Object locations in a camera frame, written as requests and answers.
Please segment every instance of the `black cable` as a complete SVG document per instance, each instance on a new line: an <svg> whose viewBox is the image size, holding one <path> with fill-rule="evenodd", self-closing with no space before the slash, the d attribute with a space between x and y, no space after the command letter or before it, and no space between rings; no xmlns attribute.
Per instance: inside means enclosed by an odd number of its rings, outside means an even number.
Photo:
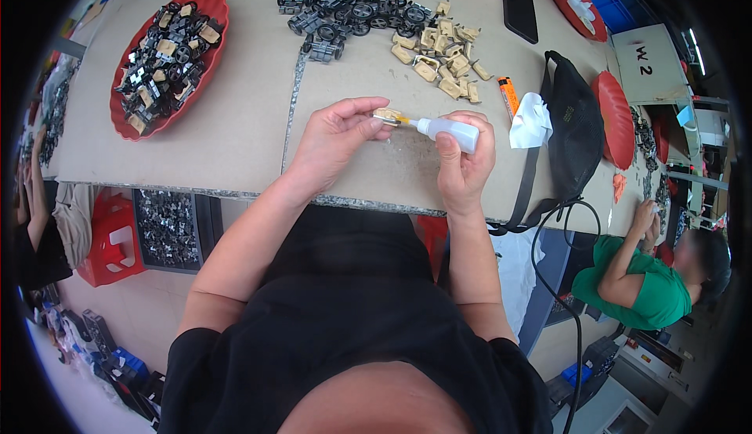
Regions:
<svg viewBox="0 0 752 434"><path fill-rule="evenodd" d="M572 243L569 242L566 236L567 225L569 225L569 213L571 213L572 207L574 207L576 204L582 204L586 206L588 209L590 209L590 211L593 213L593 216L596 218L596 223L598 224L598 234L596 235L596 240L589 247L577 248L576 246L574 246ZM573 199L571 201L567 201L565 203L559 204L558 206L555 207L555 209L549 212L540 223L538 229L535 231L535 237L533 237L532 239L532 246L530 249L530 260L532 261L532 269L535 270L535 275L538 277L538 279L540 279L540 282L543 283L544 287L548 289L548 292L551 293L551 295L559 302L559 304L562 307L564 307L564 309L567 310L571 314L571 316L575 318L575 323L577 324L577 375L575 376L575 395L572 399L572 403L569 408L569 414L566 417L566 424L564 425L564 431L562 433L562 434L569 434L569 428L571 428L571 421L575 419L575 411L577 411L577 404L580 402L580 391L582 389L582 324L580 323L580 316L577 315L577 312L572 310L570 306L564 303L564 301L561 300L561 298L550 287L550 285L548 285L548 282L546 282L543 279L543 276L541 276L540 270L538 270L538 264L535 262L535 243L538 242L538 237L541 234L541 230L543 229L543 226L546 224L546 221L552 215L563 211L564 208L569 208L569 211L567 211L566 218L564 220L564 241L566 241L566 243L569 245L570 248L574 248L575 250L587 250L588 248L593 247L596 241L598 241L598 238L600 238L601 236L601 220L598 217L598 213L596 212L596 209L593 208L592 205L580 199Z"/></svg>

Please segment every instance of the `table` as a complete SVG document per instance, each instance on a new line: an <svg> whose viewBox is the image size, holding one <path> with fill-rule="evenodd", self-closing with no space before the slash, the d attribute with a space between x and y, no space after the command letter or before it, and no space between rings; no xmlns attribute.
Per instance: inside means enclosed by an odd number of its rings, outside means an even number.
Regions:
<svg viewBox="0 0 752 434"><path fill-rule="evenodd" d="M494 125L496 167L484 190L485 215L506 221L512 214L526 152L509 147L511 120L497 83L480 82L480 105L454 101L419 78L390 53L390 31L371 30L348 40L343 57L329 65L298 56L303 39L287 28L276 0L227 0L230 25L226 49L212 82L190 112L153 138L124 141L109 119L113 71L135 31L170 0L111 0L101 18L77 79L70 89L65 134L55 152L59 181L186 191L251 200L283 170L311 112L351 96L380 95L390 107L415 117L457 109L478 110ZM415 0L435 7L440 0ZM585 81L618 64L608 44L580 36L552 0L534 0L539 40L532 45L503 25L501 0L451 0L456 22L482 27L473 59L496 76L512 78L517 93L539 91L543 53L569 58ZM548 152L541 149L529 210L552 195ZM436 188L439 159L432 142L410 127L389 141L369 142L339 181L315 203L392 212L443 214ZM598 212L602 232L625 235L642 201L645 166L638 155L624 173L627 187L614 203L615 166L601 161L584 191ZM658 175L652 180L657 185ZM561 228L562 222L549 226ZM575 208L569 228L596 232L585 208Z"/></svg>

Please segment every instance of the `fingernail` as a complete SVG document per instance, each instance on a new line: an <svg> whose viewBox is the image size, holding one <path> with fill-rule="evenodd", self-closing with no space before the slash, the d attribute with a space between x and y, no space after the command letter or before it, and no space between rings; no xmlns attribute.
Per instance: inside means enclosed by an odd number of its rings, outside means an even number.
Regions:
<svg viewBox="0 0 752 434"><path fill-rule="evenodd" d="M451 145L452 141L449 139L449 137L436 137L436 147L450 147Z"/></svg>

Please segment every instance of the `smartphone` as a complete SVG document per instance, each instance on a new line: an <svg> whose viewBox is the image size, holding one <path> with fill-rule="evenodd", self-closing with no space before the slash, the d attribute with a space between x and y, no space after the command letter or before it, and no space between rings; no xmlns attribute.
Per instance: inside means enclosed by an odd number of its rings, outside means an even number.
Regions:
<svg viewBox="0 0 752 434"><path fill-rule="evenodd" d="M502 0L504 25L530 44L538 44L538 24L532 0Z"/></svg>

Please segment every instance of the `white plastic bottle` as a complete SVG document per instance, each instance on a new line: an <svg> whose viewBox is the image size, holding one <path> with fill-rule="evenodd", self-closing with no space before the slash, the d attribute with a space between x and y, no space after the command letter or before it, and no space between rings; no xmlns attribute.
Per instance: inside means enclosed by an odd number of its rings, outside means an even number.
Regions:
<svg viewBox="0 0 752 434"><path fill-rule="evenodd" d="M477 137L481 134L477 127L457 122L450 119L426 119L423 118L418 121L418 132L427 135L431 140L436 140L436 134L438 132L448 132L454 138L457 139L459 149L466 154L475 153L475 145L477 144Z"/></svg>

